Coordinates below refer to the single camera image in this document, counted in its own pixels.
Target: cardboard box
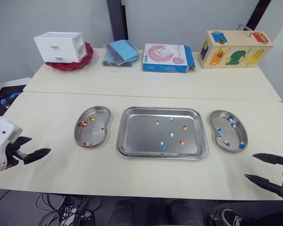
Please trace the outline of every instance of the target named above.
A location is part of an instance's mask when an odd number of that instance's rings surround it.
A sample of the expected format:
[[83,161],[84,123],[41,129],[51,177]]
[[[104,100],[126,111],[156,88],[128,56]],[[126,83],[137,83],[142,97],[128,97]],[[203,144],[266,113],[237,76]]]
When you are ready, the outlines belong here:
[[186,73],[195,67],[191,48],[184,45],[145,44],[142,69],[148,72]]

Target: red bowl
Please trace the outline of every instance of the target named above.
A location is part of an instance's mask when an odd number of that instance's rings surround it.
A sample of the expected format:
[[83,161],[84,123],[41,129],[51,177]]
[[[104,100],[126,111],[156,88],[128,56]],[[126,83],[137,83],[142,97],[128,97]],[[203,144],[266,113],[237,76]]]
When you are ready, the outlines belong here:
[[93,48],[91,47],[91,45],[89,43],[85,42],[85,46],[86,46],[86,50],[87,50],[87,55],[79,63],[77,63],[77,62],[72,62],[72,63],[45,62],[45,64],[47,64],[48,66],[53,67],[55,69],[61,70],[61,71],[73,71],[73,70],[76,70],[76,69],[80,69],[90,62],[91,57],[93,55]]

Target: metal handle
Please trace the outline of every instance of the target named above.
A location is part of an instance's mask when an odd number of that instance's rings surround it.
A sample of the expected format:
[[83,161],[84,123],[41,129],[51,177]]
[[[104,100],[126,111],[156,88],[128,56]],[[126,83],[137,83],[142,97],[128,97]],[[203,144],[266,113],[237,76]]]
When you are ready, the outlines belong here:
[[247,27],[247,26],[242,25],[242,24],[240,24],[240,25],[238,26],[237,30],[239,30],[240,27],[244,27],[246,30],[249,30],[249,31],[250,31],[250,35],[249,35],[249,38],[250,38],[250,37],[251,37],[251,34],[253,34],[253,30],[250,29],[250,28]]

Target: white drawer cabinet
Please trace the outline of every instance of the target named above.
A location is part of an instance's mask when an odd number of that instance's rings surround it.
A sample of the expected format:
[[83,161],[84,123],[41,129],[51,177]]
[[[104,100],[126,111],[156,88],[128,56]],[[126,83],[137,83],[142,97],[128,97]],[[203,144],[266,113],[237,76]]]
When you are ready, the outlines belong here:
[[47,32],[34,38],[44,62],[81,62],[87,51],[79,32]]

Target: sneaker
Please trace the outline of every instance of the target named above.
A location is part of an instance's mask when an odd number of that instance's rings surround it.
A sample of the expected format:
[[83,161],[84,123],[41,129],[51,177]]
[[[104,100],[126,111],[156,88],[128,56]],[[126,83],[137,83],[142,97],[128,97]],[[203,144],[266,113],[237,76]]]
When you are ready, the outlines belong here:
[[221,211],[221,219],[227,226],[240,226],[240,223],[243,220],[239,213],[230,209]]

